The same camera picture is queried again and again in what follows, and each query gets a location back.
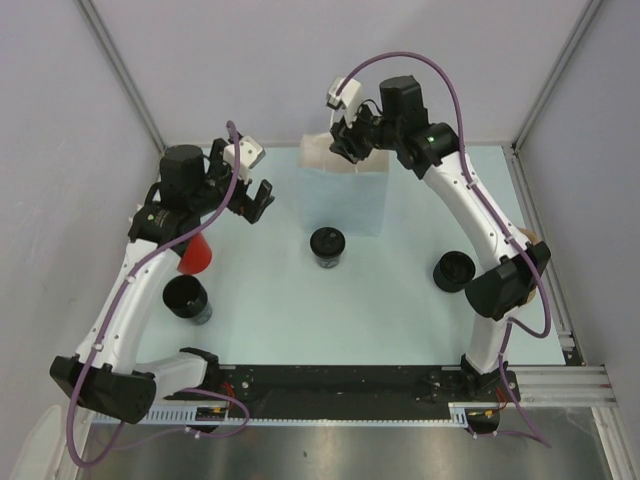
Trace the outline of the black cup lid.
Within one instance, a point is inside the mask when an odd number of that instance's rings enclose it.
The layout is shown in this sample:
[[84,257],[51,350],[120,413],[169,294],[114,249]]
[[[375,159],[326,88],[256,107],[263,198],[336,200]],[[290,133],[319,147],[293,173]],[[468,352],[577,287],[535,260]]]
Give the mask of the black cup lid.
[[346,248],[344,234],[337,228],[325,226],[315,230],[310,237],[310,248],[314,255],[322,258],[340,256]]

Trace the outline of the single black coffee cup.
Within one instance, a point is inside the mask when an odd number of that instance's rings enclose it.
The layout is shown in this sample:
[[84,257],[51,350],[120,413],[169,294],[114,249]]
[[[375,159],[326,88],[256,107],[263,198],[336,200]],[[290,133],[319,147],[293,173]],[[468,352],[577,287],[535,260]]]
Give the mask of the single black coffee cup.
[[346,249],[346,238],[337,228],[320,227],[310,237],[310,249],[320,267],[331,269],[340,262]]

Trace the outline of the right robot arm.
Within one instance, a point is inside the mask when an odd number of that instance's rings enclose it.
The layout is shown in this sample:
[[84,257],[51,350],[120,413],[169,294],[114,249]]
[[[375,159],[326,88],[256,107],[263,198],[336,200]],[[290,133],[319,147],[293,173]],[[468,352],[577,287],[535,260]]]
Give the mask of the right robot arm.
[[467,235],[482,273],[463,284],[475,319],[461,358],[461,388],[469,399],[484,401],[496,391],[505,365],[508,321],[542,291],[541,276],[551,252],[511,224],[473,170],[453,129],[429,121],[414,77],[387,79],[379,91],[381,110],[373,113],[358,81],[333,81],[327,105],[343,116],[330,128],[330,150],[353,164],[374,150],[395,153],[405,169],[438,195]]

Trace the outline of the light blue paper bag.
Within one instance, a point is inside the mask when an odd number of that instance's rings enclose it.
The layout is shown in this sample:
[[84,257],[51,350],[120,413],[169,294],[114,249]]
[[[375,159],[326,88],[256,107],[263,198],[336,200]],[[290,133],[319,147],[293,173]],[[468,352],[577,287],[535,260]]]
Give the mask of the light blue paper bag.
[[295,176],[295,205],[308,232],[334,227],[345,235],[376,237],[381,233],[390,173],[390,158],[374,150],[354,165],[331,152],[328,132],[305,134]]

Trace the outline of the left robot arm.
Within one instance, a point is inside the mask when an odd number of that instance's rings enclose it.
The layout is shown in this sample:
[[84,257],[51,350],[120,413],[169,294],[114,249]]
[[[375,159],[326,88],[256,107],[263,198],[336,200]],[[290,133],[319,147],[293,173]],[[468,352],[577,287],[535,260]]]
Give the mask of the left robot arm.
[[184,389],[202,400],[219,392],[214,354],[182,348],[146,364],[136,356],[169,273],[186,257],[185,234],[198,234],[202,217],[223,210],[254,224],[273,202],[268,181],[255,197],[247,194],[251,170],[264,155],[248,135],[218,138],[208,154],[186,144],[165,151],[159,178],[133,217],[123,265],[99,318],[76,352],[55,357],[50,367],[52,379],[78,406],[136,424],[158,399]]

